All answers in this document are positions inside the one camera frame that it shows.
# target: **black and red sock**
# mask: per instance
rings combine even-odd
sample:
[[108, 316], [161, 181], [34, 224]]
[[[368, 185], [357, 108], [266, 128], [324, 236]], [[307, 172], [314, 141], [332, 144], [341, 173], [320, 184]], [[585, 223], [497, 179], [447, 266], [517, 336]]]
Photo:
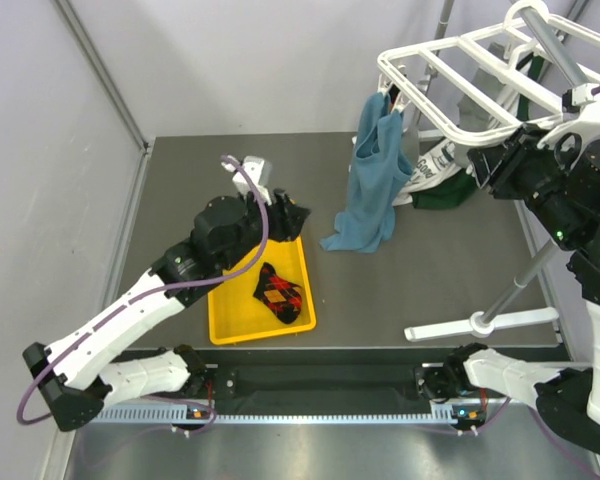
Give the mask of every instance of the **black and red sock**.
[[260, 269], [260, 280], [254, 298], [264, 303], [282, 323], [293, 323], [302, 309], [302, 287], [288, 282], [276, 275], [276, 269], [270, 263], [264, 263]]

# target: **blue cloth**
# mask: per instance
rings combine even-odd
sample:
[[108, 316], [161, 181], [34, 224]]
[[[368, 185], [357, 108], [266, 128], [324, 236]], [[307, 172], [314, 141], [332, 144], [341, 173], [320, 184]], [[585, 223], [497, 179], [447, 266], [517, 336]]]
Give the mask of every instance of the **blue cloth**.
[[322, 248], [375, 252], [393, 234], [396, 214], [391, 202], [412, 174], [402, 153], [402, 114], [389, 113], [389, 97], [376, 93], [360, 116], [347, 206], [336, 215], [338, 233], [321, 240]]

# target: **yellow plastic tray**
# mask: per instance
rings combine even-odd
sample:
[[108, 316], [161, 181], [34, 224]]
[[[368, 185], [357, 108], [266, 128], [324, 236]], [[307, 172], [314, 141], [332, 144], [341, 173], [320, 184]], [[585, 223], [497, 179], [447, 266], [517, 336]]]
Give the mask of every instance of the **yellow plastic tray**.
[[[254, 248], [230, 272], [244, 266], [256, 251], [257, 248]], [[290, 325], [282, 323], [264, 303], [253, 298], [264, 262], [273, 265], [281, 278], [302, 287], [302, 310]], [[209, 337], [215, 345], [306, 332], [316, 326], [316, 312], [300, 237], [294, 242], [268, 241], [262, 258], [248, 272], [212, 290], [207, 299]]]

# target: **drying rack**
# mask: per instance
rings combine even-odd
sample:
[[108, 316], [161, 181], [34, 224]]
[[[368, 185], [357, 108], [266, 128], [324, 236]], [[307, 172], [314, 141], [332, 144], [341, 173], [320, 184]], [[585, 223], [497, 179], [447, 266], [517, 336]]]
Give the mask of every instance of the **drying rack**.
[[[525, 26], [531, 31], [533, 37], [521, 30]], [[600, 73], [578, 64], [560, 42], [556, 31], [579, 38], [600, 49], [600, 33], [559, 15], [551, 14], [546, 4], [540, 0], [519, 0], [513, 3], [504, 22], [498, 25], [456, 37], [436, 39], [381, 53], [378, 57], [378, 67], [382, 72], [381, 81], [396, 85], [400, 89], [400, 95], [406, 97], [406, 100], [403, 101], [410, 102], [415, 106], [418, 118], [420, 114], [425, 115], [443, 136], [458, 144], [483, 147], [500, 143], [509, 137], [522, 122], [510, 113], [507, 103], [511, 103], [511, 98], [521, 95], [540, 105], [549, 113], [549, 115], [531, 118], [529, 122], [535, 123], [543, 129], [554, 129], [554, 132], [577, 128], [579, 132], [585, 133], [583, 141], [586, 143], [600, 134], [600, 125], [595, 124], [595, 116], [594, 118], [584, 118], [584, 115], [581, 114], [575, 118], [567, 117], [563, 113], [562, 100], [559, 95], [516, 70], [519, 60], [529, 53], [533, 53], [557, 67], [573, 87], [585, 83], [600, 84]], [[478, 43], [482, 40], [494, 39], [502, 34], [508, 38], [505, 61], [492, 55]], [[449, 64], [441, 60], [439, 58], [440, 51], [450, 48], [459, 48], [475, 60], [480, 68], [495, 76], [504, 85], [500, 97], [492, 100]], [[424, 59], [428, 64], [428, 71], [431, 69], [437, 74], [442, 74], [465, 95], [485, 109], [492, 117], [488, 129], [482, 132], [460, 129], [433, 101], [427, 98], [426, 89], [423, 89], [422, 86], [419, 88], [400, 70], [401, 61], [413, 56]], [[557, 141], [556, 137], [559, 138], [558, 135], [551, 136], [550, 133], [542, 141], [546, 145], [553, 145]], [[538, 275], [558, 250], [559, 248], [553, 242], [547, 242], [527, 268], [514, 278], [512, 284], [486, 312], [477, 311], [470, 318], [464, 320], [407, 328], [405, 329], [407, 340], [420, 341], [463, 334], [487, 337], [498, 329], [557, 320], [558, 311], [552, 307], [509, 314], [502, 314], [502, 312]]]

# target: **white rack foot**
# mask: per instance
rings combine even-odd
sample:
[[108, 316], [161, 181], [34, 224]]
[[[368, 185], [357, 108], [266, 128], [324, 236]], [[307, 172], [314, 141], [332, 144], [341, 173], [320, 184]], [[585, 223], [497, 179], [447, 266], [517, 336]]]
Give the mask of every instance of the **white rack foot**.
[[404, 336], [410, 342], [420, 342], [423, 340], [431, 340], [432, 338], [455, 337], [457, 335], [469, 334], [475, 337], [485, 338], [491, 335], [495, 330], [538, 325], [541, 323], [553, 322], [558, 319], [558, 311], [555, 308], [547, 307], [538, 310], [505, 313], [498, 315], [490, 324], [484, 325], [480, 322], [480, 315], [482, 315], [482, 313], [483, 312], [476, 312], [471, 315], [471, 318], [466, 320], [405, 328]]

